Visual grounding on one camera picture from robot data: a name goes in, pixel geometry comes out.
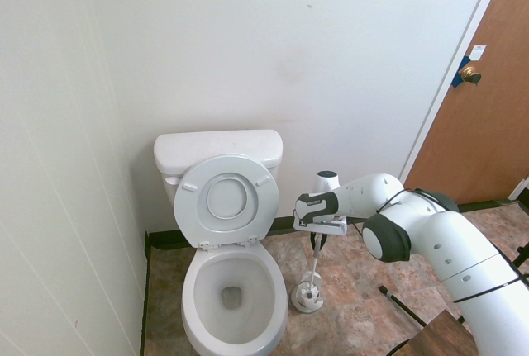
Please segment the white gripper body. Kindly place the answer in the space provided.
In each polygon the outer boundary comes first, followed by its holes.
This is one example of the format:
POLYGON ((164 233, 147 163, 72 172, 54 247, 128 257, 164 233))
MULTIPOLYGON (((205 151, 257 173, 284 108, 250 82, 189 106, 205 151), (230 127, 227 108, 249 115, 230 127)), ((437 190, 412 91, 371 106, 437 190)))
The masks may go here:
POLYGON ((346 235, 347 221, 345 217, 340 217, 338 220, 320 221, 305 224, 300 221, 297 217, 295 217, 293 222, 293 228, 295 230, 319 233, 324 235, 346 235))

